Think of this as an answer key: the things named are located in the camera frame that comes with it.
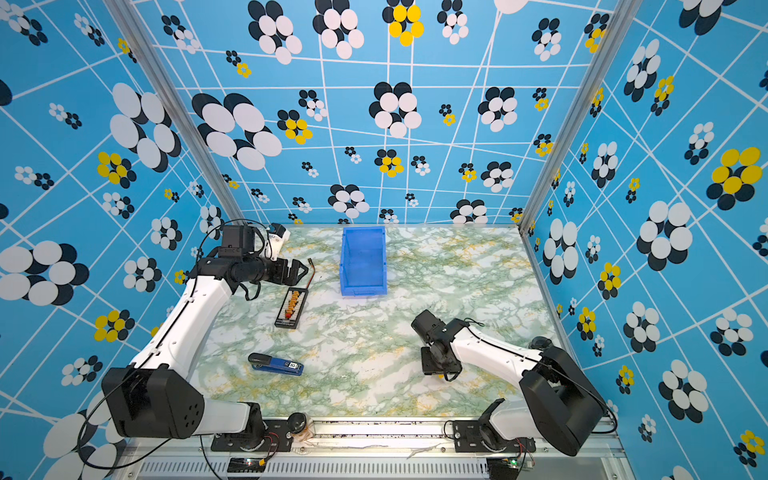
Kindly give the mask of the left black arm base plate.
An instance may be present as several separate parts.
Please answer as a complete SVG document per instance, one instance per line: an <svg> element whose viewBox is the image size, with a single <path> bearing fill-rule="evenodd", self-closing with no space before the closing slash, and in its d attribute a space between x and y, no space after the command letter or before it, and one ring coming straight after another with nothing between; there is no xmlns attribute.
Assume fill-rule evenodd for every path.
<svg viewBox="0 0 768 480"><path fill-rule="evenodd" d="M227 433L214 437L210 448L214 452L267 453L288 452L293 444L293 434L286 419L266 419L254 431Z"/></svg>

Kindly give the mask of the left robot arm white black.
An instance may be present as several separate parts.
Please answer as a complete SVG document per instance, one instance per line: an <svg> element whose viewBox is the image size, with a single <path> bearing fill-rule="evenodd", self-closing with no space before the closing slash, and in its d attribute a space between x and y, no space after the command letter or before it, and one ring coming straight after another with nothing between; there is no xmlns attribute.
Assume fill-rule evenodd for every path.
<svg viewBox="0 0 768 480"><path fill-rule="evenodd" d="M299 260L240 249L199 259L158 333L128 366L111 368L102 378L117 433L163 440L221 434L259 446L266 435L260 406L208 398L190 383L190 374L217 314L238 289L261 282L295 286L308 271Z"/></svg>

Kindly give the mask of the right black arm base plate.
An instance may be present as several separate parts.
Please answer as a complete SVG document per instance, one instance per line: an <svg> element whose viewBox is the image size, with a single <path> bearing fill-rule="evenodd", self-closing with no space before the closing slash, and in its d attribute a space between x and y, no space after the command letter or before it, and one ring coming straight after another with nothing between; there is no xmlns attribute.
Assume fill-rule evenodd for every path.
<svg viewBox="0 0 768 480"><path fill-rule="evenodd" d="M536 452L533 438L518 437L506 440L479 420L448 420L444 423L443 434L454 443L458 453L504 453L522 456L523 453Z"/></svg>

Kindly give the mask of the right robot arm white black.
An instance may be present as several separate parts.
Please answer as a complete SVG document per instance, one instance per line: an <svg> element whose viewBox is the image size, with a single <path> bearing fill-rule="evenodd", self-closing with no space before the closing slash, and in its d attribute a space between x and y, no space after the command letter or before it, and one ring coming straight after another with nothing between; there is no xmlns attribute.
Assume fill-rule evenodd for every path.
<svg viewBox="0 0 768 480"><path fill-rule="evenodd" d="M506 343L478 330L480 324L455 318L443 322L425 310L412 329L424 346L421 365L425 375L440 375L447 382L458 378L466 365L477 367L513 385L522 394L523 407L499 398L480 417L452 427L458 450L466 440L481 450L502 453L513 445L524 450L530 439L541 438L558 452L574 457L596 427L611 412L582 369L563 349L545 337L527 348Z"/></svg>

